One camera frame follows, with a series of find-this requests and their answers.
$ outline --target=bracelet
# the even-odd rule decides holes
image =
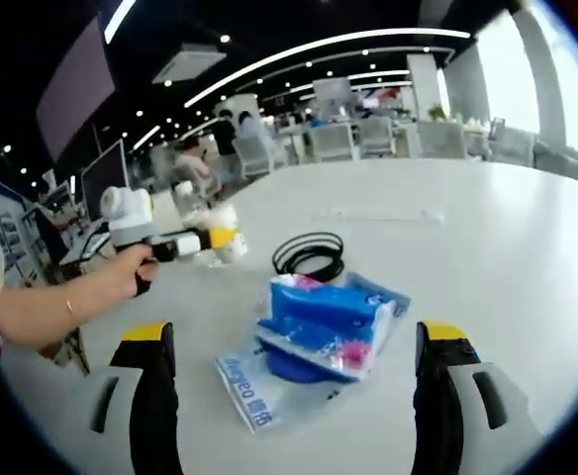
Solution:
[[[71,305],[71,301],[69,299],[67,299],[66,302],[67,302],[67,310],[69,311],[69,316],[71,317],[71,320],[76,325],[80,325],[78,318],[77,318],[78,316],[75,314],[75,311],[73,310],[73,305]]]

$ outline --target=blue tissue pack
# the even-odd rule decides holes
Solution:
[[[301,275],[270,283],[271,315],[255,336],[269,370],[299,383],[360,381],[366,377],[410,299],[358,274],[347,285],[322,284]]]

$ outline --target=ceiling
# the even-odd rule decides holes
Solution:
[[[53,72],[80,32],[100,12],[115,10],[120,0],[0,0],[0,148],[10,144],[10,153],[0,156],[0,178],[25,193],[52,163],[42,143],[35,111]],[[326,77],[372,71],[406,69],[404,51],[346,55],[317,62],[318,58],[352,51],[392,47],[451,48],[458,54],[472,40],[420,35],[355,40],[293,55],[264,66],[190,109],[183,103],[223,77],[272,54],[312,41],[351,32],[419,25],[476,33],[504,7],[502,0],[137,0],[114,40],[107,47],[116,92],[76,135],[58,164],[66,175],[88,164],[97,151],[93,129],[102,146],[126,132],[126,148],[155,125],[167,139],[203,122],[211,115],[220,96],[254,92],[261,99],[292,87]],[[436,12],[440,11],[439,20]],[[434,17],[427,12],[434,12]],[[221,35],[230,35],[228,44]],[[183,43],[213,45],[227,57],[197,78],[172,87],[152,85],[152,79]],[[434,53],[443,65],[449,51]],[[313,67],[306,67],[312,61]],[[280,74],[277,71],[289,69]],[[262,84],[254,81],[267,77]],[[353,81],[375,82],[376,78]],[[405,76],[384,77],[384,81]],[[276,112],[274,102],[264,102],[266,113]],[[136,116],[142,110],[144,115]],[[165,119],[173,122],[166,124]],[[28,168],[26,175],[18,170]]]

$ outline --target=human hand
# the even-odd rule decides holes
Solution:
[[[156,276],[156,262],[144,264],[151,258],[149,245],[134,245],[109,259],[102,269],[71,281],[68,286],[73,312],[81,320],[89,320],[135,297],[136,273],[148,282]]]

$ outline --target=computer monitor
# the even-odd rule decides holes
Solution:
[[[116,142],[82,172],[82,193],[87,216],[92,223],[102,217],[100,199],[110,186],[129,186],[122,141]]]

